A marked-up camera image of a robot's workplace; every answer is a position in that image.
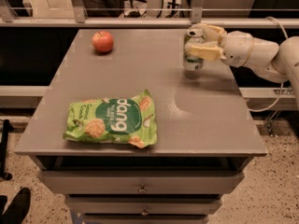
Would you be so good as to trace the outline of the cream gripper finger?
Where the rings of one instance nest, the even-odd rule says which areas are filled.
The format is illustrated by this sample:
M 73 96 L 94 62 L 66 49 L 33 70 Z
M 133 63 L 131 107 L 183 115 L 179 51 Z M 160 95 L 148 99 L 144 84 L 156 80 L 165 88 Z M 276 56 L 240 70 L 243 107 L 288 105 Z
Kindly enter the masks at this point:
M 220 26 L 204 24 L 204 23 L 196 23 L 192 26 L 195 29 L 202 29 L 204 31 L 204 37 L 206 42 L 217 41 L 221 42 L 221 40 L 227 35 L 227 32 Z
M 185 51 L 195 57 L 207 60 L 216 61 L 222 58 L 223 49 L 219 46 L 206 46 L 205 44 L 189 43 L 185 46 Z

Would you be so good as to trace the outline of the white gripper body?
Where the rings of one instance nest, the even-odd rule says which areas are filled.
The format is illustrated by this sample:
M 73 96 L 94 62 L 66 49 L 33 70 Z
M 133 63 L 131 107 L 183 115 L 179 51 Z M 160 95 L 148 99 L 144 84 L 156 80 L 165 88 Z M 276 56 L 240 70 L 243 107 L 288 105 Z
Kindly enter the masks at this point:
M 248 33 L 239 31 L 228 33 L 221 41 L 221 61 L 235 68 L 249 67 L 253 44 L 254 38 Z

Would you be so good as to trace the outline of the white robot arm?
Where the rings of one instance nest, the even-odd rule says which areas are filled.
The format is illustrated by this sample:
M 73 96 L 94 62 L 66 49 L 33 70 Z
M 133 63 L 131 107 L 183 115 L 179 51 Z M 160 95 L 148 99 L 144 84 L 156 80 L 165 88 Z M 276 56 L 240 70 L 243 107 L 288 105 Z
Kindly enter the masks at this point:
M 184 52 L 204 61 L 221 61 L 238 68 L 247 67 L 265 80 L 283 83 L 289 81 L 299 106 L 299 37 L 292 36 L 280 45 L 203 23 L 191 26 L 186 32 Z

